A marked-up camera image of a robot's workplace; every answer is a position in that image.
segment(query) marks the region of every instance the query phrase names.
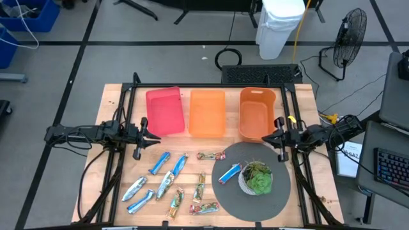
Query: white trash can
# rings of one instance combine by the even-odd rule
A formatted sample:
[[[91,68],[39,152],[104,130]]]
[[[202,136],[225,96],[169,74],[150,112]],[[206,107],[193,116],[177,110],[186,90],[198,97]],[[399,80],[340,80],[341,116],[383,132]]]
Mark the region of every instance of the white trash can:
[[[263,0],[256,43],[264,60],[279,56],[304,14],[303,0]]]

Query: orange plastic bin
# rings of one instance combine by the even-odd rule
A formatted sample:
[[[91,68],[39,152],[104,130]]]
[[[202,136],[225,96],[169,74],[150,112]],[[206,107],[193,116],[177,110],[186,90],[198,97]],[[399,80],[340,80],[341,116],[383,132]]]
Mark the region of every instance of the orange plastic bin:
[[[244,88],[240,93],[239,133],[243,141],[263,142],[274,127],[275,93],[265,88]]]
[[[223,137],[226,131],[226,96],[223,90],[190,92],[189,133],[193,137]]]

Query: white paper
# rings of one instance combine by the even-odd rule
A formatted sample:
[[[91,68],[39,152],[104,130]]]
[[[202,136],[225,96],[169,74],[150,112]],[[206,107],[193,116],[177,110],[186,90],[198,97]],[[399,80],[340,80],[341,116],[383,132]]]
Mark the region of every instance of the white paper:
[[[359,162],[360,152],[362,151],[362,145],[347,141],[345,142],[345,147],[343,151],[347,153],[352,159]],[[348,157],[346,157],[345,154],[340,151],[338,151],[336,154],[338,176],[347,176],[355,178],[357,176],[358,164],[356,162],[353,162]]]

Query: potted plant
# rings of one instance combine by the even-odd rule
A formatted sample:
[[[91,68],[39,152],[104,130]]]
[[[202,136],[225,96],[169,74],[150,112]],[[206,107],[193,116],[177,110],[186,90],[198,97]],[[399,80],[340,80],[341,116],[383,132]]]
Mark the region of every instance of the potted plant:
[[[273,174],[270,168],[260,161],[248,163],[238,176],[240,188],[249,195],[262,195],[271,192]]]

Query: table leg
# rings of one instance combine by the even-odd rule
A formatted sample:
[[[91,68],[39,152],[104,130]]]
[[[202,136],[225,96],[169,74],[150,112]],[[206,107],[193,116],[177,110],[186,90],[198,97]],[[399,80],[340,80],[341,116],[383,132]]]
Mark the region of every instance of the table leg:
[[[375,194],[366,197],[364,217],[357,218],[361,224],[371,224],[372,223],[372,214],[373,207],[375,206]]]

